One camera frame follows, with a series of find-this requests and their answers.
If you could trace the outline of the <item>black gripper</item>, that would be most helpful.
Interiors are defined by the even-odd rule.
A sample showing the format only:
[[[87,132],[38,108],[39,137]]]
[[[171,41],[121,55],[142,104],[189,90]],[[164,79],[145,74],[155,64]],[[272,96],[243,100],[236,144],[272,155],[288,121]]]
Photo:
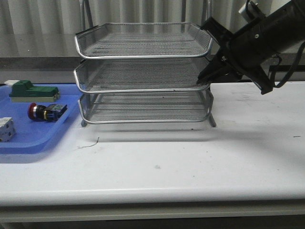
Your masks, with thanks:
[[[233,83],[247,76],[261,94],[273,90],[273,84],[263,71],[261,64],[273,55],[267,48],[260,30],[260,18],[243,26],[236,33],[230,32],[213,17],[201,26],[220,46],[216,55],[199,73],[198,83]]]

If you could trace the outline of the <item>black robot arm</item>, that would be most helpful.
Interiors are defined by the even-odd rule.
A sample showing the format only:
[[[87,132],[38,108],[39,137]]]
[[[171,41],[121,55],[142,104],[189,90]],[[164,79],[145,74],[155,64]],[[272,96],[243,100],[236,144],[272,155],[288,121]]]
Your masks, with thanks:
[[[201,26],[219,45],[219,50],[198,75],[198,84],[241,80],[247,76],[262,94],[282,87],[295,72],[305,49],[305,2],[291,0],[269,16],[248,0],[244,7],[247,24],[232,33],[213,17]],[[275,83],[275,74],[267,75],[261,65],[270,58],[300,43],[287,74]]]

